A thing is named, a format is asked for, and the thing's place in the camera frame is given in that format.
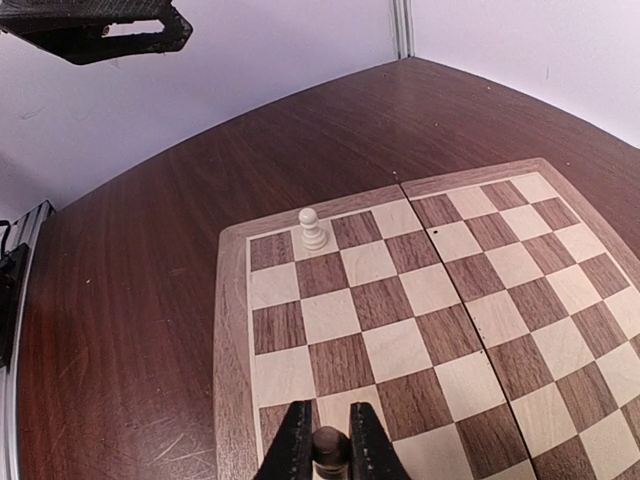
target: dark wooden table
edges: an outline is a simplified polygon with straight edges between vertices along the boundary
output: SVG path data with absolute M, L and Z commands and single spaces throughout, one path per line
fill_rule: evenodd
M 640 253 L 640 151 L 549 105 L 410 59 L 194 137 L 44 226 L 19 372 L 27 480 L 215 478 L 218 235 L 264 215 L 542 156 Z

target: white pawn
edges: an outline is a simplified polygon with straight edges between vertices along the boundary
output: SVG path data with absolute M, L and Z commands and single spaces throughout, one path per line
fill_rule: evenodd
M 327 244 L 327 232 L 318 224 L 318 214 L 312 208 L 303 208 L 298 215 L 302 227 L 302 244 L 307 250 L 320 250 Z

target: light beige square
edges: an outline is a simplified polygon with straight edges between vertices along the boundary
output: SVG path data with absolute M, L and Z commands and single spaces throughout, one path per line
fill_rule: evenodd
M 552 273 L 547 280 L 569 315 L 595 305 L 602 298 L 579 265 Z
M 520 190 L 522 196 L 529 203 L 541 202 L 558 196 L 558 192 L 539 173 L 512 178 L 511 183 Z
M 543 276 L 542 270 L 522 243 L 486 252 L 491 265 L 507 288 L 522 285 Z
M 414 316 L 435 312 L 460 303 L 444 265 L 437 263 L 400 275 Z
M 412 480 L 472 480 L 471 468 L 454 424 L 393 442 Z
M 527 324 L 506 291 L 468 302 L 467 308 L 487 348 L 529 333 Z
M 577 434 L 555 383 L 512 402 L 513 413 L 534 457 Z
M 384 241 L 340 250 L 340 255 L 352 287 L 397 275 Z
M 375 385 L 318 398 L 320 424 L 330 425 L 348 434 L 351 404 L 357 402 L 371 404 L 388 435 L 387 421 L 384 418 L 384 411 Z
M 607 251 L 600 239 L 584 223 L 556 230 L 555 233 L 576 262 L 583 262 Z
M 249 274 L 251 308 L 272 307 L 300 299 L 295 263 L 285 263 Z
M 498 209 L 491 203 L 480 187 L 465 188 L 455 190 L 447 194 L 451 203 L 456 207 L 460 216 L 467 218 L 481 217 L 496 213 Z
M 506 402 L 484 350 L 435 367 L 454 421 Z
M 413 318 L 368 330 L 362 336 L 378 383 L 419 372 L 432 365 Z
M 640 358 L 629 342 L 600 357 L 597 363 L 619 407 L 640 395 Z
M 604 303 L 628 339 L 640 335 L 640 293 L 634 287 L 625 288 Z
M 258 407 L 282 405 L 316 396 L 306 346 L 256 355 L 253 388 Z
M 309 344 L 346 337 L 360 331 L 349 289 L 304 298 L 300 303 Z
M 613 480 L 640 460 L 640 451 L 620 410 L 589 427 L 580 438 L 598 480 Z
M 554 380 L 593 362 L 593 354 L 571 318 L 552 323 L 532 333 Z
M 336 236 L 333 233 L 333 226 L 331 220 L 320 220 L 320 228 L 327 233 L 327 243 L 319 250 L 309 250 L 302 243 L 302 227 L 295 226 L 291 229 L 291 239 L 293 245 L 293 258 L 296 261 L 306 260 L 307 258 L 319 257 L 326 255 L 327 253 L 333 253 L 338 251 L 338 243 L 336 242 Z
M 478 241 L 464 222 L 430 228 L 427 233 L 444 262 L 482 253 Z
M 500 212 L 519 240 L 529 240 L 551 232 L 551 227 L 531 205 Z
M 383 203 L 371 209 L 382 238 L 397 237 L 422 230 L 422 224 L 408 200 Z
M 486 480 L 537 480 L 533 466 L 529 460 L 514 465 L 500 473 L 487 477 Z

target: folding chessboard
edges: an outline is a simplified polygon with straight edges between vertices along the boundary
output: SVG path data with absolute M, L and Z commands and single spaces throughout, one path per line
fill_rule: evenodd
M 373 405 L 414 480 L 640 478 L 640 261 L 543 159 L 408 182 L 223 232 L 219 479 L 288 404 Z

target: white wall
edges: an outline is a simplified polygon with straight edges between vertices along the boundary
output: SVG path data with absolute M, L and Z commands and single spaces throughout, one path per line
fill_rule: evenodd
M 389 0 L 173 4 L 194 34 L 165 56 L 75 67 L 0 35 L 0 216 L 64 207 L 211 126 L 395 58 Z
M 640 1 L 413 0 L 413 18 L 417 56 L 640 146 Z

